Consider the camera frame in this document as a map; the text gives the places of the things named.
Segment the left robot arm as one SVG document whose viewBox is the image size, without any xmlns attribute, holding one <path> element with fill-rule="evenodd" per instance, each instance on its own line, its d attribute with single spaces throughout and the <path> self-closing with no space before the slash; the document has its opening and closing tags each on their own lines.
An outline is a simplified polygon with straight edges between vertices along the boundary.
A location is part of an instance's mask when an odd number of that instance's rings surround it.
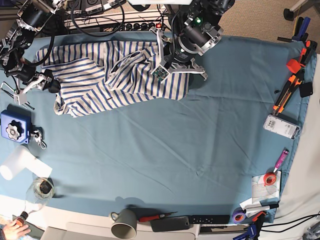
<svg viewBox="0 0 320 240">
<path fill-rule="evenodd" d="M 152 27 L 159 58 L 152 74 L 160 81 L 173 74 L 198 74 L 206 80 L 208 74 L 195 57 L 203 56 L 222 39 L 224 30 L 219 21 L 234 4 L 234 0 L 193 0 L 182 5 L 171 14 L 171 38 Z"/>
</svg>

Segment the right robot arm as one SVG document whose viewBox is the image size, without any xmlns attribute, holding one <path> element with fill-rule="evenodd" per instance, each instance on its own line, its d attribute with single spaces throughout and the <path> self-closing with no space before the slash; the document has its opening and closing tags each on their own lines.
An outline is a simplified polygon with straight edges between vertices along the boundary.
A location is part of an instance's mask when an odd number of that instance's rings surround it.
<svg viewBox="0 0 320 240">
<path fill-rule="evenodd" d="M 18 19 L 12 25 L 5 38 L 0 41 L 0 69 L 8 78 L 12 78 L 14 88 L 5 81 L 0 89 L 10 96 L 15 104 L 33 109 L 27 101 L 27 92 L 32 89 L 49 91 L 56 94 L 61 85 L 55 79 L 53 72 L 37 71 L 44 65 L 52 53 L 55 35 L 50 38 L 50 44 L 45 56 L 37 62 L 30 62 L 23 57 L 25 50 L 33 43 L 49 20 L 63 7 L 63 0 L 27 0 L 19 9 Z"/>
</svg>

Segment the person's hand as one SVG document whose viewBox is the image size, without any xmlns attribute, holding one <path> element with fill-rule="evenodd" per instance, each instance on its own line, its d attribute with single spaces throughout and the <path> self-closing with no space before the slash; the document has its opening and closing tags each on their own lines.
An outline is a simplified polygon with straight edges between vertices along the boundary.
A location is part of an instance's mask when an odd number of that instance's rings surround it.
<svg viewBox="0 0 320 240">
<path fill-rule="evenodd" d="M 5 225 L 0 228 L 0 239 L 1 240 L 18 240 L 31 232 L 27 224 L 19 226 L 16 221 Z"/>
</svg>

